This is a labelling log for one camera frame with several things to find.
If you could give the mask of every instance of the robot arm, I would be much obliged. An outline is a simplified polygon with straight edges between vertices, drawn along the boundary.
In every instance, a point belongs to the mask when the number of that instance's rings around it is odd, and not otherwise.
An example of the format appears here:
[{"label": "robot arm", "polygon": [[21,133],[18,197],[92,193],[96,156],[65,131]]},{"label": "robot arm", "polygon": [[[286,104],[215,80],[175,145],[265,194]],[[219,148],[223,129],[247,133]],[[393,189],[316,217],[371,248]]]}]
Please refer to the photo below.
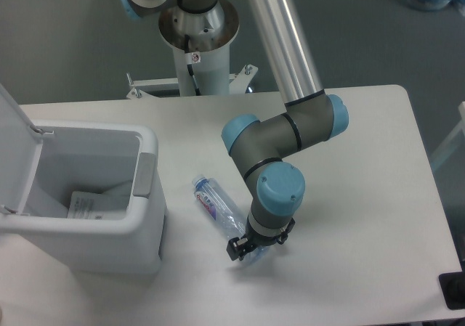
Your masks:
[{"label": "robot arm", "polygon": [[232,260],[260,245],[286,241],[305,180],[282,159],[340,134],[349,124],[341,99],[326,95],[321,86],[292,0],[249,3],[287,112],[263,122],[242,115],[223,129],[225,146],[253,196],[245,235],[227,246]]}]

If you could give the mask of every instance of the white table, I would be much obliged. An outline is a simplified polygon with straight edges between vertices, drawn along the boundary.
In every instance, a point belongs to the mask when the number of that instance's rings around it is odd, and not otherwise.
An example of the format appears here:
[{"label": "white table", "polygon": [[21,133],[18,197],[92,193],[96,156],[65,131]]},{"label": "white table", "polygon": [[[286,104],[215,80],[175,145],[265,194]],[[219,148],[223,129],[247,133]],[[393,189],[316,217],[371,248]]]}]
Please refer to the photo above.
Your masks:
[{"label": "white table", "polygon": [[293,155],[307,192],[285,245],[241,269],[192,194],[215,177],[244,213],[251,196],[220,137],[242,113],[284,111],[278,93],[23,106],[31,118],[139,123],[160,142],[169,209],[154,277],[71,272],[0,237],[1,326],[374,325],[465,316],[437,276],[460,265],[410,102],[399,86],[334,89],[348,130]]}]

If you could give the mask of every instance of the black cable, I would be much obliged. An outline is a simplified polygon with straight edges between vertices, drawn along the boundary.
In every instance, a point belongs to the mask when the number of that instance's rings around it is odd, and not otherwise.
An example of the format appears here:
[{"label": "black cable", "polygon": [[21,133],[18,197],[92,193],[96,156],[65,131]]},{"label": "black cable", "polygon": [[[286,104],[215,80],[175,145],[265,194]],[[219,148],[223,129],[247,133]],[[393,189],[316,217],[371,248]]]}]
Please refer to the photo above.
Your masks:
[{"label": "black cable", "polygon": [[[189,35],[185,34],[184,35],[184,53],[185,54],[189,54],[189,40],[190,40]],[[192,83],[194,85],[195,95],[196,96],[202,96],[201,90],[198,88],[197,79],[195,79],[195,76],[194,76],[194,69],[192,67],[192,64],[187,65],[187,71],[189,72],[189,76],[192,78]]]}]

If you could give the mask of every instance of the white bin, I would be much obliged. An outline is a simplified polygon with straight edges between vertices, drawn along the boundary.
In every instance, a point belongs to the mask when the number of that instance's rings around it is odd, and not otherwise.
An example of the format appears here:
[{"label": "white bin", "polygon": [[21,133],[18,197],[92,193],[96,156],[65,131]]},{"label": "white bin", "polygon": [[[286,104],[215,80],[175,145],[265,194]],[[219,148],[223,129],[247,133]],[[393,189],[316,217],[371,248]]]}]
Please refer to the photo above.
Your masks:
[{"label": "white bin", "polygon": [[[0,234],[16,233],[71,269],[154,273],[166,202],[158,142],[144,126],[34,121],[0,85]],[[118,218],[68,218],[75,191],[131,184]]]}]

